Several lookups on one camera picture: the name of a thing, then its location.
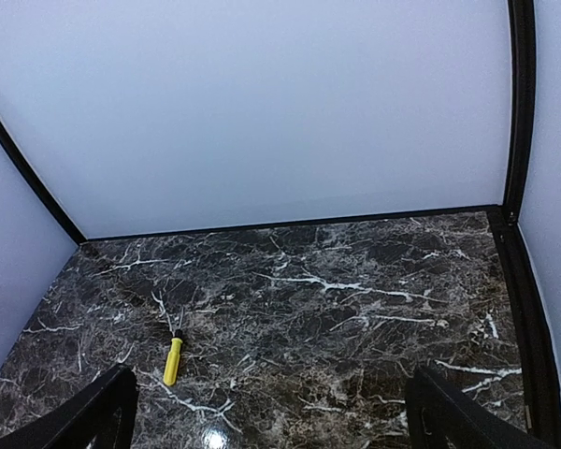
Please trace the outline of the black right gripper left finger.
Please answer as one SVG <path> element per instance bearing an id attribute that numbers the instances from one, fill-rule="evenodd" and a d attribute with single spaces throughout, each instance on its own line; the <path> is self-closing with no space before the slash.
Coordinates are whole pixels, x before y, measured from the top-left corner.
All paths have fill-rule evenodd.
<path id="1" fill-rule="evenodd" d="M 137 377 L 117 364 L 50 413 L 0 439 L 0 448 L 129 448 Z"/>

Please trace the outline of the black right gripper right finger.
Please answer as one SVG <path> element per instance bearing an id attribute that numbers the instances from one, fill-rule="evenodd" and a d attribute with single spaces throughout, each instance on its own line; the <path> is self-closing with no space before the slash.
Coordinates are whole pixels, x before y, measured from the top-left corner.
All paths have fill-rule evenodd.
<path id="1" fill-rule="evenodd" d="M 405 385 L 405 404 L 413 448 L 555 448 L 559 445 L 559 379 L 555 364 L 519 368 L 476 368 L 446 364 L 446 369 L 481 375 L 461 389 L 434 367 L 419 365 Z M 530 425 L 524 432 L 500 419 L 467 395 L 521 375 L 522 412 Z"/>

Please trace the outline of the yellow handled screwdriver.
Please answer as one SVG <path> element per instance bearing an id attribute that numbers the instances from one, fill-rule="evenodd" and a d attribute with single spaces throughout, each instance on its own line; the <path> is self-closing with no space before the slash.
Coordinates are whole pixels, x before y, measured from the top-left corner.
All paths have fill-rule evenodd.
<path id="1" fill-rule="evenodd" d="M 163 383 L 166 386 L 174 385 L 178 379 L 181 349 L 183 344 L 183 336 L 182 336 L 182 329 L 181 329 L 183 317 L 184 317 L 184 309 L 181 309 L 178 323 L 174 327 L 173 337 L 170 342 L 170 347 L 165 362 Z"/>

